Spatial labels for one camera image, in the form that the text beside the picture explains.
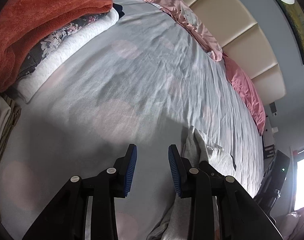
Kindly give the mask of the grey t-shirt black collar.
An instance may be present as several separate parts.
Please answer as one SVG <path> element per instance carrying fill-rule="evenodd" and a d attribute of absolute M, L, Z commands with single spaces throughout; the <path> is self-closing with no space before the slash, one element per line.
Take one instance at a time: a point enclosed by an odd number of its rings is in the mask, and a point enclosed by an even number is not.
<path fill-rule="evenodd" d="M 236 165 L 232 156 L 193 126 L 189 128 L 181 156 L 189 159 L 193 167 L 207 161 L 222 175 L 236 175 Z M 171 208 L 149 233 L 147 239 L 187 239 L 190 208 L 189 198 L 181 199 L 176 196 Z"/>

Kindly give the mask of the right white black nightstand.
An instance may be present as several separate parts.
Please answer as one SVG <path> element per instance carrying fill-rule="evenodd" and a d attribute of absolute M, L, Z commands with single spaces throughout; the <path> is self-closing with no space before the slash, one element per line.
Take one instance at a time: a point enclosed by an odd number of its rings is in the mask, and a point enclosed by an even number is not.
<path fill-rule="evenodd" d="M 268 117 L 266 117 L 266 124 L 264 126 L 262 139 L 263 139 L 263 159 L 272 158 L 275 155 L 276 148 L 275 148 L 273 128 L 271 126 Z"/>

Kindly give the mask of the grey hanging duvet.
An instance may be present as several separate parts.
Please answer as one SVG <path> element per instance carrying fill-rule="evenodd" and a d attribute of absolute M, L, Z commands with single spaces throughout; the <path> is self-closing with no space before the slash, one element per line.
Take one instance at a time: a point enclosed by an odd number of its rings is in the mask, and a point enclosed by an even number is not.
<path fill-rule="evenodd" d="M 279 231 L 284 240 L 304 240 L 304 207 L 287 214 Z"/>

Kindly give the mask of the dark pink pillow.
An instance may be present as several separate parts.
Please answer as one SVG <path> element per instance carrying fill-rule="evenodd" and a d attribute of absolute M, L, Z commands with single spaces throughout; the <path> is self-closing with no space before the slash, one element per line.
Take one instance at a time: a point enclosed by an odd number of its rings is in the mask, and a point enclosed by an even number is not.
<path fill-rule="evenodd" d="M 226 67 L 226 78 L 233 89 L 239 94 L 245 103 L 250 115 L 252 116 L 259 135 L 262 136 L 266 124 L 266 113 L 262 100 L 255 89 L 252 80 L 240 68 L 240 66 L 223 53 L 223 59 Z"/>

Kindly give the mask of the beige padded headboard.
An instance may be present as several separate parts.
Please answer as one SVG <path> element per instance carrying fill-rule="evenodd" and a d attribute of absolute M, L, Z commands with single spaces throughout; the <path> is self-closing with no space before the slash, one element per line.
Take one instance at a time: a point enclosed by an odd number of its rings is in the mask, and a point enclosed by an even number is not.
<path fill-rule="evenodd" d="M 273 49 L 240 0 L 183 0 L 217 39 L 223 51 L 251 78 L 264 105 L 286 94 Z"/>

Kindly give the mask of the white folded knit garment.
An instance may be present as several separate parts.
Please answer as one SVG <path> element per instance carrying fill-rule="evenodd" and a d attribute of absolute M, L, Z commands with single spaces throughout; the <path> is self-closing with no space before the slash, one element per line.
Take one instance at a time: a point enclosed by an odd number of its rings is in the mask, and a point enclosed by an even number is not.
<path fill-rule="evenodd" d="M 105 17 L 82 27 L 70 35 L 55 51 L 51 52 L 36 66 L 36 70 L 15 82 L 13 87 L 18 91 L 19 97 L 28 103 L 41 85 L 53 72 L 80 48 L 102 32 L 115 25 L 119 20 L 118 12 L 112 8 Z"/>

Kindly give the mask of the floral dark folded garment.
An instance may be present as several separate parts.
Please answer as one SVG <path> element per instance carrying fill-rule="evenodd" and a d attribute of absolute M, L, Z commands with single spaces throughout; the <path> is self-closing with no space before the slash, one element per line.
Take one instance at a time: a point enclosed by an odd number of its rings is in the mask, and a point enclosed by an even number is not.
<path fill-rule="evenodd" d="M 73 35 L 83 27 L 104 18 L 106 14 L 107 13 L 83 15 L 60 29 L 53 31 L 45 38 L 42 38 L 31 48 L 25 57 L 19 69 L 17 80 L 24 76 L 31 75 L 36 70 L 36 67 L 40 62 L 43 61 L 51 52 L 55 51 L 70 35 Z"/>

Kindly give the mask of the light pink pillow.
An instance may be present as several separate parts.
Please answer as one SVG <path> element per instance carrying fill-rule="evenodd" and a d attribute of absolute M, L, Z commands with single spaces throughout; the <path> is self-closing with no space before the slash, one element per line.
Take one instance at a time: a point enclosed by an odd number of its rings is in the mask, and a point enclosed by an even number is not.
<path fill-rule="evenodd" d="M 185 28 L 196 39 L 205 52 L 210 53 L 210 57 L 214 61 L 221 61 L 223 50 L 218 41 L 183 0 L 143 1 L 152 4 L 171 16 L 174 21 Z"/>

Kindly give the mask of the navy folded garment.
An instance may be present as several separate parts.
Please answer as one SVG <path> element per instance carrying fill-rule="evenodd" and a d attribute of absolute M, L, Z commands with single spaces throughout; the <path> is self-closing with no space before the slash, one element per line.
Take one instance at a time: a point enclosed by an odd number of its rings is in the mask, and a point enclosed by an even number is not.
<path fill-rule="evenodd" d="M 113 8 L 117 11 L 119 19 L 121 19 L 125 13 L 123 12 L 123 6 L 120 4 L 113 3 Z"/>

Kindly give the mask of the orange folded fleece garment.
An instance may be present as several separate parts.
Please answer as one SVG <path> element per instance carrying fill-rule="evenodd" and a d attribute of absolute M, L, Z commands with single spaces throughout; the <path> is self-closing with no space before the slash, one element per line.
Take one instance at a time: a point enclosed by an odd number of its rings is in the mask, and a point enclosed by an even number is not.
<path fill-rule="evenodd" d="M 112 0 L 8 0 L 0 11 L 0 93 L 15 83 L 38 41 L 85 14 L 111 8 Z"/>

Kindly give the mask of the window with dark frame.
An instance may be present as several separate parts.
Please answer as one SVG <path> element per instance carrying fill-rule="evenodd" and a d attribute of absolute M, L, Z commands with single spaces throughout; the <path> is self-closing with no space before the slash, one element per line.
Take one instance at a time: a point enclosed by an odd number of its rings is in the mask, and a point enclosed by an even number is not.
<path fill-rule="evenodd" d="M 304 146 L 292 150 L 292 199 L 291 211 L 304 207 Z"/>

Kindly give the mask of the wall switch panel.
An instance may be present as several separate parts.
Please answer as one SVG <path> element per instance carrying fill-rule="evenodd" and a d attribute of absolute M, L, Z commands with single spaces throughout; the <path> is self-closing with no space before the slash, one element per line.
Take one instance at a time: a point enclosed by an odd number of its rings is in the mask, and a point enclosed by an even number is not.
<path fill-rule="evenodd" d="M 275 102 L 270 103 L 269 108 L 272 113 L 272 116 L 277 116 L 277 108 Z"/>

